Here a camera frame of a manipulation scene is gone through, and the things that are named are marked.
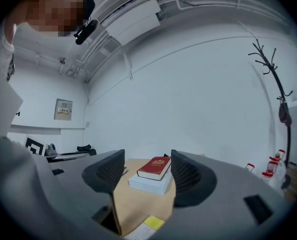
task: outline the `air conditioner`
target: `air conditioner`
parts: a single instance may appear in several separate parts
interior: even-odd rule
[[[160,10],[156,0],[146,1],[117,17],[106,31],[124,46],[145,32],[158,27],[160,21],[156,14]]]
[[[97,20],[102,26],[107,27],[123,14],[146,1],[147,0],[108,0],[102,5],[105,9],[102,9],[100,14],[98,14]]]

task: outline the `ceiling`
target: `ceiling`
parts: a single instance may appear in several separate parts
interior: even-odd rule
[[[96,7],[91,15],[91,19],[97,19],[99,15],[103,13],[110,5],[114,4],[116,0],[94,0]],[[284,9],[279,5],[277,0],[258,0],[265,1],[265,4],[273,7],[278,12],[282,12],[285,14]],[[170,17],[172,15],[176,15],[178,13],[182,13],[179,11],[176,6],[173,6],[173,9],[167,4],[161,5],[162,14],[167,11],[167,16]],[[160,21],[163,21],[164,16],[166,14],[159,16]],[[105,28],[100,26],[96,29],[96,31],[82,44],[76,45],[75,38],[73,36],[68,37],[55,37],[55,36],[46,36],[42,33],[36,32],[31,29],[27,24],[23,24],[18,27],[13,44],[15,47],[15,59],[20,58],[22,60],[30,61],[33,63],[38,62],[36,65],[43,65],[45,67],[54,69],[58,72],[63,70],[63,72],[67,72],[74,67],[77,67],[77,60],[80,61],[83,58],[84,53],[88,50],[90,44],[97,40],[100,35],[105,34]],[[119,42],[114,40],[114,38],[107,39],[106,37],[106,47],[105,51],[110,50],[114,51],[116,48],[121,45]],[[97,55],[102,56],[103,54],[95,54],[92,61],[88,61],[87,67],[85,68],[85,64],[79,65],[78,70],[82,72],[87,72],[87,70],[91,70],[99,66],[99,60],[97,60]],[[59,62],[60,58],[66,58],[66,64],[62,66]]]

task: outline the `white wall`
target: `white wall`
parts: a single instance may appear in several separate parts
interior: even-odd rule
[[[127,47],[133,80],[121,55],[90,84],[84,142],[98,153],[125,149],[125,158],[151,158],[171,149],[265,167],[286,149],[280,95],[272,74],[255,60],[254,37],[274,63],[288,101],[297,100],[297,47],[265,17],[233,9],[190,12]]]
[[[27,135],[44,144],[53,143],[60,153],[76,152],[77,146],[83,146],[83,129],[41,128],[12,125],[7,137],[24,145]]]
[[[55,70],[36,69],[23,60],[15,61],[10,85],[23,99],[20,116],[12,125],[44,128],[83,128],[84,109],[88,102],[82,81],[59,75]],[[54,120],[57,99],[73,102],[71,121]]]
[[[36,69],[20,59],[15,60],[15,67],[9,83],[23,103],[8,138],[23,144],[28,134],[46,144],[55,144],[58,153],[77,151],[77,146],[83,145],[84,111],[88,102],[82,81],[42,66]],[[73,102],[71,121],[54,120],[57,98]]]

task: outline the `wooden table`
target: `wooden table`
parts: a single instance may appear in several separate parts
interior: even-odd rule
[[[122,236],[135,230],[148,216],[153,215],[166,221],[172,214],[175,198],[173,177],[164,195],[149,193],[131,188],[128,179],[150,159],[130,159],[125,162],[125,173],[114,190],[114,202]]]

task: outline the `ceiling pipe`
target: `ceiling pipe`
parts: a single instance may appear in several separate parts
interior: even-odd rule
[[[39,53],[36,53],[35,54],[35,58],[36,58],[36,69],[38,70],[39,69],[39,58],[40,58],[40,54]]]
[[[117,51],[119,51],[120,50],[120,46],[119,47],[117,47],[112,53],[111,53],[111,56],[113,56]],[[90,80],[91,80],[91,78],[93,78],[93,76],[94,76],[94,74],[96,73],[96,72],[98,72],[98,69],[99,68],[101,68],[107,61],[108,61],[108,59],[110,58],[110,57],[107,57],[105,60],[103,60],[93,71],[92,71],[92,73],[91,74],[89,74],[89,76],[87,77],[87,79],[86,79],[86,82],[88,83]]]
[[[60,66],[59,75],[62,75],[64,65]]]
[[[32,50],[29,50],[29,49],[26,49],[26,48],[23,48],[23,47],[20,47],[20,46],[17,46],[17,45],[14,45],[14,48],[15,48],[16,50],[21,50],[21,51],[23,51],[23,52],[25,52],[25,53],[32,54],[32,55],[35,55],[35,56],[36,56],[36,54],[37,54],[36,52],[34,52],[34,51],[32,51]],[[58,64],[58,63],[59,63],[58,60],[56,60],[56,59],[54,59],[54,58],[52,58],[52,57],[49,57],[49,56],[47,56],[47,55],[41,55],[40,53],[38,53],[38,56],[39,56],[39,58],[47,59],[48,61],[53,62],[53,63],[55,63],[55,64]]]
[[[93,42],[90,44],[90,46],[87,48],[83,56],[81,57],[81,61],[84,64],[90,57],[91,53],[96,49],[96,47],[99,46],[99,43],[102,42],[103,39],[107,38],[109,34],[106,30],[104,30],[101,34],[99,34]]]
[[[249,5],[249,4],[243,4],[243,1],[253,3],[255,5],[258,5],[259,7],[267,9],[268,11],[258,8],[256,6]],[[172,3],[172,2],[175,2],[177,5],[177,8],[181,11],[184,11],[186,9],[192,9],[194,7],[200,7],[200,6],[201,7],[202,6],[238,7],[239,9],[253,11],[253,12],[256,12],[263,16],[272,18],[273,20],[278,21],[282,24],[288,24],[288,20],[286,17],[284,17],[282,14],[280,14],[278,11],[274,10],[273,8],[267,6],[266,4],[256,1],[256,0],[236,0],[236,2],[221,1],[221,0],[190,1],[189,3],[192,5],[194,4],[194,6],[186,6],[186,7],[182,7],[180,5],[180,0],[162,0],[158,4],[161,6],[161,5],[165,5],[165,4]]]
[[[105,39],[105,43],[101,46],[101,47],[104,47],[108,42],[109,42],[109,37],[107,39]],[[94,59],[94,57],[96,56],[96,54],[100,53],[100,50],[98,50],[97,52],[93,53],[93,55],[89,58],[86,66],[85,66],[85,69],[87,69],[87,67],[89,66],[89,64],[91,63],[91,61]]]
[[[87,60],[89,60],[90,56],[94,53],[94,51],[99,48],[100,45],[105,43],[107,39],[109,38],[109,34],[106,32],[105,35],[96,42],[96,44],[92,47],[92,49],[88,52],[87,57],[83,60],[83,63],[85,63]]]
[[[76,66],[79,66],[80,64],[84,65],[86,63],[86,65],[84,66],[84,69],[86,69],[88,67],[88,65],[90,64],[90,62],[95,57],[95,55],[97,54],[97,52],[94,52],[94,50],[96,50],[99,47],[103,47],[107,43],[107,40],[109,39],[109,37],[110,36],[107,35],[105,38],[99,40],[98,43],[92,49],[92,51],[89,53],[89,56],[87,56],[87,58],[84,61],[79,61]]]
[[[124,57],[125,68],[126,68],[128,76],[129,76],[129,79],[133,80],[131,60],[128,58],[128,55],[127,55],[127,53],[125,51],[124,46],[121,47],[121,53],[122,53],[122,55]]]

